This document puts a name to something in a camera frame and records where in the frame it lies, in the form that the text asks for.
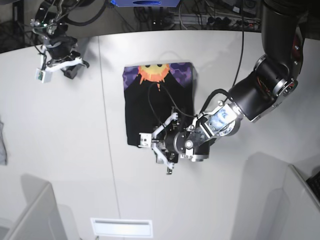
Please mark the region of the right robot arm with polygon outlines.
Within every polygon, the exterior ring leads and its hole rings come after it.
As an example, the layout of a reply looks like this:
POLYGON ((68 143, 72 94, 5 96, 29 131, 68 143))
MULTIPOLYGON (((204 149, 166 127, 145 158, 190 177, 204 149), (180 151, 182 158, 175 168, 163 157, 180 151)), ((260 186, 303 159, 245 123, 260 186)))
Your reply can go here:
POLYGON ((48 83, 52 74, 62 71, 69 79, 74 79, 81 67, 89 68, 82 54, 77 51, 78 40, 67 35, 70 25, 84 27, 94 23, 106 10, 109 1, 105 0, 99 11, 89 20, 78 22, 69 14, 78 8, 87 7, 92 0, 44 0, 35 17, 30 21, 32 32, 42 38, 39 48, 40 67, 36 69, 35 79, 48 83))

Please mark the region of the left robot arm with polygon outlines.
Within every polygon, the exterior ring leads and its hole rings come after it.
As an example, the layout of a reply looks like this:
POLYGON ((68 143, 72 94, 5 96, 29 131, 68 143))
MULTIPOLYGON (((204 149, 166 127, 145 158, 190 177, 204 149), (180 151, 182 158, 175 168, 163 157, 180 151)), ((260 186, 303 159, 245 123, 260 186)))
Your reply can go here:
POLYGON ((254 123, 277 108, 298 86, 305 43, 301 19, 309 0, 265 0, 261 40, 264 55, 252 72, 230 90, 216 89, 198 114, 174 105, 171 115, 151 135, 158 164, 172 170, 180 159, 201 162, 222 137, 234 135, 241 120, 254 123))

